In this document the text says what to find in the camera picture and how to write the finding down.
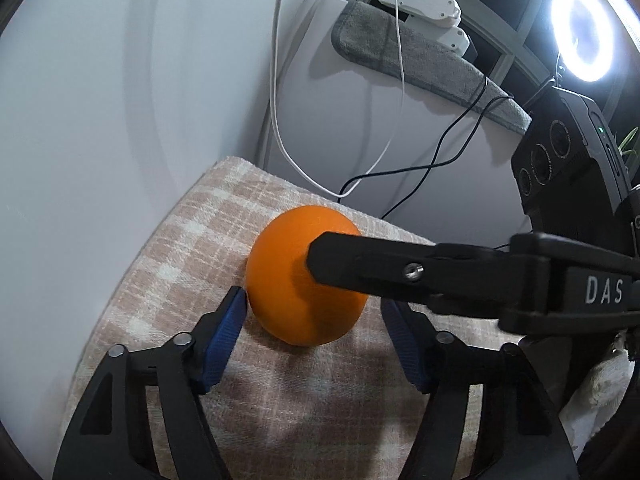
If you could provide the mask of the grey windowsill mat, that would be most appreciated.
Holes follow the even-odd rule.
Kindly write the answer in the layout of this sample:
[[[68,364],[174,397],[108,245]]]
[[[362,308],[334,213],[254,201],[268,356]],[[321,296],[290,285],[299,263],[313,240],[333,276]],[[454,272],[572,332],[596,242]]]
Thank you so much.
[[[506,92],[468,61],[362,1],[349,1],[331,42],[345,60],[480,112]]]

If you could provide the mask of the pink checked tablecloth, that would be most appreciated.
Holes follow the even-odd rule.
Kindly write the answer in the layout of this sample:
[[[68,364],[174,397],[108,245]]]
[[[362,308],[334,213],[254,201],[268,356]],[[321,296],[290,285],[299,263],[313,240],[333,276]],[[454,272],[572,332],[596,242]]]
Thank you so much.
[[[250,248],[283,211],[320,197],[239,157],[211,166],[157,227],[96,323],[66,401],[73,413],[113,344],[159,346],[242,284]],[[427,398],[407,382],[370,299],[341,339],[296,348],[248,318],[203,408],[237,479],[395,479]]]

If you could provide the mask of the medium orange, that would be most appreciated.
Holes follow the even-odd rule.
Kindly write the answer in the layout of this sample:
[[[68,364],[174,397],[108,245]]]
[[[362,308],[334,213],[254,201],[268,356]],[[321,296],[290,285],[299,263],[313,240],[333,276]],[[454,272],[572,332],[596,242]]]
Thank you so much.
[[[311,276],[308,248],[325,232],[357,235],[359,230],[335,209],[301,206],[274,218],[247,258],[245,285],[254,317],[291,346],[318,347],[340,339],[368,301],[361,292],[322,285]]]

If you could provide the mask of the potted spider plant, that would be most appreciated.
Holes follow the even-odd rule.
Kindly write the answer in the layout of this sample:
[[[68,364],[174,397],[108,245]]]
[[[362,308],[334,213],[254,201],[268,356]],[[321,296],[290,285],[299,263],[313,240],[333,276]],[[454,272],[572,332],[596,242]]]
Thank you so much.
[[[623,141],[618,144],[618,151],[620,156],[629,157],[631,155],[638,155],[639,153],[639,127],[635,126],[631,129]]]

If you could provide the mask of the black power adapter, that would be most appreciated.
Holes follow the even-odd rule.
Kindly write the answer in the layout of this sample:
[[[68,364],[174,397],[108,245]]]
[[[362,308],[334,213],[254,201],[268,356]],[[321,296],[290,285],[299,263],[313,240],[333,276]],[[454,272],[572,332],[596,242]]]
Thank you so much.
[[[476,62],[478,53],[472,37],[469,36],[468,39],[469,39],[469,47],[466,48],[463,58],[465,59],[465,61],[468,61],[469,63],[474,64]]]

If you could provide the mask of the white power strip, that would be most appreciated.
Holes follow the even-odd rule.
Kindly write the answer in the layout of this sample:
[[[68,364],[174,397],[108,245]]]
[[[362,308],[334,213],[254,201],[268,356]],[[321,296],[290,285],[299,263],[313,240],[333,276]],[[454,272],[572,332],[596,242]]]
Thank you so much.
[[[460,27],[462,11],[457,0],[378,0],[383,6],[408,15],[406,24],[426,39],[463,56],[470,40]]]

